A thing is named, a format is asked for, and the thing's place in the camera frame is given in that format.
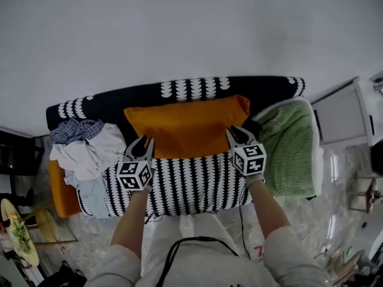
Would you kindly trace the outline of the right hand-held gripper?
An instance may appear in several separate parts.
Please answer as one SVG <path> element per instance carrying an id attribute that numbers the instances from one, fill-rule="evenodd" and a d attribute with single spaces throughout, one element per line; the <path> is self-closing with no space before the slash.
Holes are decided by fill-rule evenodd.
<path id="1" fill-rule="evenodd" d="M 266 151 L 253 133 L 245 128 L 232 126 L 225 130 L 225 134 L 233 167 L 238 172 L 242 175 L 256 175 L 265 171 Z"/>

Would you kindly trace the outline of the orange cushion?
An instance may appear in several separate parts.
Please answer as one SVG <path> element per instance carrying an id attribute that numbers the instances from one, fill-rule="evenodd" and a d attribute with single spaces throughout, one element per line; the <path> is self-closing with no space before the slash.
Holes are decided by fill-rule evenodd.
<path id="1" fill-rule="evenodd" d="M 250 115 L 250 100 L 223 99 L 126 108 L 138 136 L 154 139 L 155 159 L 207 157 L 229 151 L 226 129 L 241 126 Z"/>

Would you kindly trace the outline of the person's left forearm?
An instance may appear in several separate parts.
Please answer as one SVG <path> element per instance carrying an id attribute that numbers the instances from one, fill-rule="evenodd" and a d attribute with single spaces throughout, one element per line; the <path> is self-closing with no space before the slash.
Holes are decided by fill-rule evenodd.
<path id="1" fill-rule="evenodd" d="M 111 240 L 111 246 L 127 248 L 138 258 L 141 258 L 148 193 L 148 190 L 134 192 Z"/>

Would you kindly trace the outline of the white wristwatch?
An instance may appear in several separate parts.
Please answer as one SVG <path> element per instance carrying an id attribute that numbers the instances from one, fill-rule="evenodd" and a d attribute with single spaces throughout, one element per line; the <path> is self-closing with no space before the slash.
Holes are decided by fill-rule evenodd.
<path id="1" fill-rule="evenodd" d="M 265 177 L 262 173 L 254 174 L 254 175 L 248 175 L 245 177 L 245 182 L 247 187 L 250 187 L 254 184 L 257 184 L 258 182 L 265 183 Z"/>

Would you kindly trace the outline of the green knitted blanket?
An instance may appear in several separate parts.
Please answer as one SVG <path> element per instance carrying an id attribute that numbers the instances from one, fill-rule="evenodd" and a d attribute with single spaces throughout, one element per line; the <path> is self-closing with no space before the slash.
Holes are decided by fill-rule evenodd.
<path id="1" fill-rule="evenodd" d="M 251 117 L 267 153 L 264 176 L 277 197 L 313 198 L 323 184 L 320 135 L 311 104 L 302 97 L 283 100 Z"/>

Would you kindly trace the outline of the black white patterned sofa cover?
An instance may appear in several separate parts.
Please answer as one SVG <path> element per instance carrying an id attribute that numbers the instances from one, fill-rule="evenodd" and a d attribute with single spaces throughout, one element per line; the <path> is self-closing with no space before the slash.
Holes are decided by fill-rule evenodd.
<path id="1" fill-rule="evenodd" d="M 93 96 L 80 97 L 51 106 L 46 111 L 50 130 L 60 123 L 77 120 L 101 120 L 115 124 L 127 144 L 137 138 L 124 115 L 126 108 L 167 105 L 194 100 L 222 99 L 240 95 L 250 101 L 250 112 L 301 96 L 306 83 L 300 77 L 211 77 L 165 81 L 121 88 Z M 146 215 L 191 215 L 249 204 L 244 179 L 230 163 L 230 155 L 185 159 L 155 159 L 154 188 L 148 197 Z"/>

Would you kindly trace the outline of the pile of crumpled clothes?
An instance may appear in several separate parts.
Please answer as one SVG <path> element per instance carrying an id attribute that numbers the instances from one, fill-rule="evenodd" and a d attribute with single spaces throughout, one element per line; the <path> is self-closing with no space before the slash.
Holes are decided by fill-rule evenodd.
<path id="1" fill-rule="evenodd" d="M 79 181 L 96 179 L 123 158 L 126 150 L 124 137 L 117 125 L 105 123 L 91 139 L 69 144 L 54 144 L 50 160 L 73 172 Z"/>

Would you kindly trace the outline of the light blue cloth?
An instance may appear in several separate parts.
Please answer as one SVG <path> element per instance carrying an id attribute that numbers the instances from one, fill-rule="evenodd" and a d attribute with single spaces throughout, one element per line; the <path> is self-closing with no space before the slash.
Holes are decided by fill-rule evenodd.
<path id="1" fill-rule="evenodd" d="M 73 186 L 79 192 L 83 204 L 94 217 L 99 219 L 109 217 L 107 182 L 104 176 L 81 181 L 76 178 L 74 172 L 66 170 L 64 181 L 66 185 Z"/>

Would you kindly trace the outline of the orange sofa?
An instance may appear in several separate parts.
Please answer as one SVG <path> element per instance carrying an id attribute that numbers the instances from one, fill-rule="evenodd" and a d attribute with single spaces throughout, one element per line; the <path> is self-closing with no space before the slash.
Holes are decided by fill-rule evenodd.
<path id="1" fill-rule="evenodd" d="M 65 219 L 81 213 L 77 192 L 73 186 L 66 185 L 64 180 L 65 171 L 59 166 L 57 160 L 49 160 L 48 172 L 53 204 L 58 216 Z"/>

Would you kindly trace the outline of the small round wooden stool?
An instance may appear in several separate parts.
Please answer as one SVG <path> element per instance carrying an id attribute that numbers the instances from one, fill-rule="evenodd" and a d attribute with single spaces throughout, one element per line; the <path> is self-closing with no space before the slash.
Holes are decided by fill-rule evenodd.
<path id="1" fill-rule="evenodd" d="M 41 206 L 30 214 L 23 216 L 22 220 L 26 222 L 31 218 L 35 218 L 36 224 L 34 226 L 28 227 L 28 230 L 40 230 L 42 236 L 46 239 L 46 242 L 34 242 L 36 247 L 44 246 L 65 246 L 73 243 L 77 243 L 77 239 L 60 241 L 57 224 L 52 214 L 48 211 L 50 204 Z"/>

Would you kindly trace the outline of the person's white t-shirt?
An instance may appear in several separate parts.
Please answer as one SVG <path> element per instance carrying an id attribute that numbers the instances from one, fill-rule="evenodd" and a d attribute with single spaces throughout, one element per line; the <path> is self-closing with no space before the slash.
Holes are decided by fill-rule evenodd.
<path id="1" fill-rule="evenodd" d="M 85 287 L 154 287 L 163 265 L 141 274 L 141 262 L 130 250 L 114 245 Z M 225 247 L 183 244 L 163 287 L 331 287 L 330 278 L 302 248 L 290 227 L 273 231 L 264 243 L 262 262 L 234 256 Z"/>

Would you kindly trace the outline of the black round table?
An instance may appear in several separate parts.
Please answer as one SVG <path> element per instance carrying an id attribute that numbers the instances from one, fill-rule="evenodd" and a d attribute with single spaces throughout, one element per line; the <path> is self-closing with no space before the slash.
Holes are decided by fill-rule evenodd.
<path id="1" fill-rule="evenodd" d="M 378 175 L 383 176 L 383 141 L 371 147 L 370 159 L 372 170 Z"/>

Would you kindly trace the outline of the round yellow table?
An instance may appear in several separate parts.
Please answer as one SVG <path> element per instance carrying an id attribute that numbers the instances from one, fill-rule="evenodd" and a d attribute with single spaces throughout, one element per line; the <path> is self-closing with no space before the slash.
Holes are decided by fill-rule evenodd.
<path id="1" fill-rule="evenodd" d="M 37 267 L 39 265 L 39 256 L 38 256 L 36 246 L 34 245 L 32 239 L 29 242 L 29 244 L 31 246 L 31 252 L 29 254 L 24 254 L 16 248 L 16 242 L 13 239 L 13 236 L 11 235 L 11 231 L 10 231 L 10 220 L 9 220 L 10 215 L 17 215 L 19 218 L 22 219 L 22 217 L 20 216 L 20 214 L 19 214 L 18 210 L 15 208 L 15 206 L 8 199 L 2 199 L 1 200 L 1 216 L 2 216 L 3 221 L 9 222 L 9 226 L 6 227 L 5 230 L 6 230 L 8 237 L 9 237 L 9 239 L 13 245 L 14 251 L 16 252 L 16 254 L 19 257 L 23 258 L 30 266 Z"/>

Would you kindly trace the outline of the yellow flower bouquet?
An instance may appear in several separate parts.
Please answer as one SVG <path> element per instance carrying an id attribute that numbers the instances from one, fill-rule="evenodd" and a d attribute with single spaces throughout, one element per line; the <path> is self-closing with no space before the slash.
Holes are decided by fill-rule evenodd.
<path id="1" fill-rule="evenodd" d="M 29 244 L 31 238 L 24 221 L 17 215 L 10 215 L 9 220 L 11 235 L 16 242 L 16 248 L 24 254 L 29 254 L 31 252 L 31 246 Z"/>

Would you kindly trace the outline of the metal frame wooden stool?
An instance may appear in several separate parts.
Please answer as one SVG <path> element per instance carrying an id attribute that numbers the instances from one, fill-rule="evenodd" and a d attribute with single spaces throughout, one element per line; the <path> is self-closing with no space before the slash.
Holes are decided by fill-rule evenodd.
<path id="1" fill-rule="evenodd" d="M 349 202 L 348 210 L 370 214 L 373 211 L 376 202 L 383 203 L 383 190 L 378 189 L 377 183 L 377 180 L 383 180 L 383 176 L 362 176 L 357 179 L 369 180 L 369 185 L 365 191 L 356 191 L 351 193 L 351 196 L 355 199 L 363 198 L 364 207 L 357 208 Z"/>

